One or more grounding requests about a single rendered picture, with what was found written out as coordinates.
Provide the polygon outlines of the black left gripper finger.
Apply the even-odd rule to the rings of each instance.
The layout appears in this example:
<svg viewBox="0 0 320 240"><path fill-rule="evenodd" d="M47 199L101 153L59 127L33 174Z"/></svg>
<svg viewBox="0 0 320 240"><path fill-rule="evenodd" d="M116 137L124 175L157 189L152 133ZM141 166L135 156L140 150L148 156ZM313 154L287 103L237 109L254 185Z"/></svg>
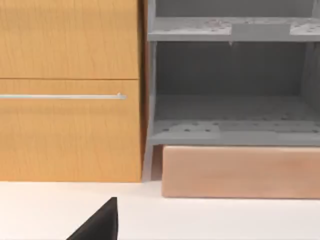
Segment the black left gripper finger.
<svg viewBox="0 0 320 240"><path fill-rule="evenodd" d="M118 198L111 197L66 240L118 240Z"/></svg>

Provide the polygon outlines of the wooden cupboard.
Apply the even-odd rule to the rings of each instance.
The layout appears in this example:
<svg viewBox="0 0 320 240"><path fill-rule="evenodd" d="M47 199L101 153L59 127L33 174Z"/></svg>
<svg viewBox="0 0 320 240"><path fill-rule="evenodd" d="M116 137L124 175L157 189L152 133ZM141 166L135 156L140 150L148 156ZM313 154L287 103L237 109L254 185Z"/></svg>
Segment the wooden cupboard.
<svg viewBox="0 0 320 240"><path fill-rule="evenodd" d="M146 91L145 91L145 14L144 0L138 1L138 47L139 47L139 75L136 79L57 79L57 78L0 78L0 80L137 80L140 85L139 109L140 109L140 140L141 140L141 175L143 165L143 152L145 148L146 127Z"/></svg>

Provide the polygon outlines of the pale wooden drawer front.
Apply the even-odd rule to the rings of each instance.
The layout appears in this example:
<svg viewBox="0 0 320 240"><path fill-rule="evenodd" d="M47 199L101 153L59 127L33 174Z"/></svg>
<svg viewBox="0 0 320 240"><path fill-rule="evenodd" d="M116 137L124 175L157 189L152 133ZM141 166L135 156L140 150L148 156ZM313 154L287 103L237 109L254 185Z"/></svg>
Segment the pale wooden drawer front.
<svg viewBox="0 0 320 240"><path fill-rule="evenodd" d="M162 195L320 199L320 147L165 146Z"/></svg>

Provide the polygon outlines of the plain wooden drawer front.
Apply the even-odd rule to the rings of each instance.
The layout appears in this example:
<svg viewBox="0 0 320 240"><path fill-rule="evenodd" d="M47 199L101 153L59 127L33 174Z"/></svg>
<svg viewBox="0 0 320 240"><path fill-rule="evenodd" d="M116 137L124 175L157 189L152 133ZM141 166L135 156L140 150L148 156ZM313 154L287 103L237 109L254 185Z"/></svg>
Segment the plain wooden drawer front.
<svg viewBox="0 0 320 240"><path fill-rule="evenodd" d="M137 79L138 0L0 0L0 78Z"/></svg>

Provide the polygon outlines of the grey pierced shelf unit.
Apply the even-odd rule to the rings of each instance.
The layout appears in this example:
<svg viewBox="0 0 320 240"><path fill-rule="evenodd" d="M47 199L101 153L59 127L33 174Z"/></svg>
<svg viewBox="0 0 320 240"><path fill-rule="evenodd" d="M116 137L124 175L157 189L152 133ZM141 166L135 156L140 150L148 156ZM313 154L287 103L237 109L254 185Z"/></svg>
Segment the grey pierced shelf unit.
<svg viewBox="0 0 320 240"><path fill-rule="evenodd" d="M155 146L320 149L320 0L147 0Z"/></svg>

